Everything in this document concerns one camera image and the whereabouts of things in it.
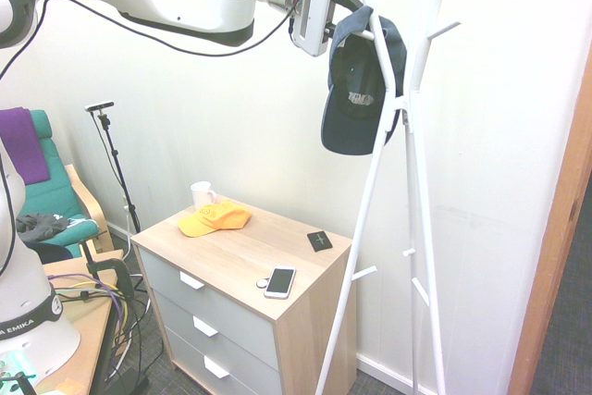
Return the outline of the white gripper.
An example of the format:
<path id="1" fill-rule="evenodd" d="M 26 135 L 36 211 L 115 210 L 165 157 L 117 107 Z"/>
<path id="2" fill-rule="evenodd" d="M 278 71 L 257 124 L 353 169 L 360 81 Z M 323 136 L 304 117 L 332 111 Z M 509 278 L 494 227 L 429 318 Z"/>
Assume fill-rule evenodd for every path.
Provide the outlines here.
<path id="1" fill-rule="evenodd" d="M 355 12 L 364 6 L 361 0 L 332 0 L 335 4 Z M 295 10 L 291 39 L 310 56 L 320 56 L 327 49 L 327 37 L 334 35 L 336 25 L 329 22 L 335 7 L 331 0 L 301 0 Z"/>

